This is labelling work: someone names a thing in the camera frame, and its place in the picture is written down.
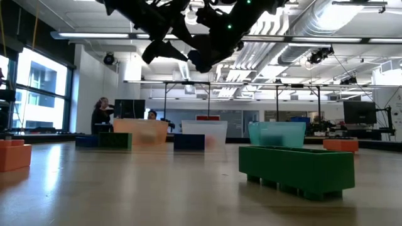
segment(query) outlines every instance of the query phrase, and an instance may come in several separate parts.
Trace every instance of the blue block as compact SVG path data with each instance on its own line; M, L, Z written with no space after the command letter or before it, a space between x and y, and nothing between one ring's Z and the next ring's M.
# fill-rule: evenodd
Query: blue block
M203 151L205 149L205 135L175 134L174 148L177 151Z
M83 148L97 148L98 136L79 136L75 138L75 146Z

